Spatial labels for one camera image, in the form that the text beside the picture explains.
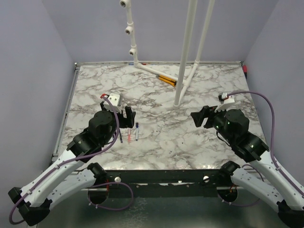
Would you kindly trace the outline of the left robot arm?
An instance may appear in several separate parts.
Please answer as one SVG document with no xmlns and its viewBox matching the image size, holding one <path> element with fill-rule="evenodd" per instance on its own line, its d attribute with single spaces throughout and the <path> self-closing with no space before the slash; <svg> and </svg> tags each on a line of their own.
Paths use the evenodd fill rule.
<svg viewBox="0 0 304 228">
<path fill-rule="evenodd" d="M 121 129 L 132 129 L 136 113 L 126 106 L 122 111 L 108 99 L 89 120 L 88 126 L 68 144 L 60 156 L 37 178 L 23 187 L 13 187 L 8 195 L 14 206 L 9 214 L 12 225 L 34 226 L 44 220 L 60 202 L 85 188 L 107 187 L 107 172 L 97 162 L 76 175 L 72 173 L 93 157 L 108 151 Z"/>
</svg>

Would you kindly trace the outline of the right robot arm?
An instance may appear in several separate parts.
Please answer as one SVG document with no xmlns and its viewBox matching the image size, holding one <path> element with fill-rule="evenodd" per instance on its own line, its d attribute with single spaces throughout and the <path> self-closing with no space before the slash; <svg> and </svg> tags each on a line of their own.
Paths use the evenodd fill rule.
<svg viewBox="0 0 304 228">
<path fill-rule="evenodd" d="M 265 183 L 236 163 L 225 163 L 218 174 L 219 182 L 236 184 L 267 203 L 290 228 L 304 226 L 304 197 L 301 185 L 279 162 L 272 159 L 269 147 L 249 129 L 249 119 L 241 110 L 217 112 L 204 106 L 192 112 L 196 127 L 214 128 L 230 145 L 232 151 L 265 176 Z"/>
</svg>

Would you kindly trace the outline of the red pen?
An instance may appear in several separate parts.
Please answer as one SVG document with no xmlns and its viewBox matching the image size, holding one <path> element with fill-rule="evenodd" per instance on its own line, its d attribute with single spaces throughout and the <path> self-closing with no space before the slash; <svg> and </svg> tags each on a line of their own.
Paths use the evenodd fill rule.
<svg viewBox="0 0 304 228">
<path fill-rule="evenodd" d="M 131 129 L 128 129 L 128 143 L 131 143 Z"/>
</svg>

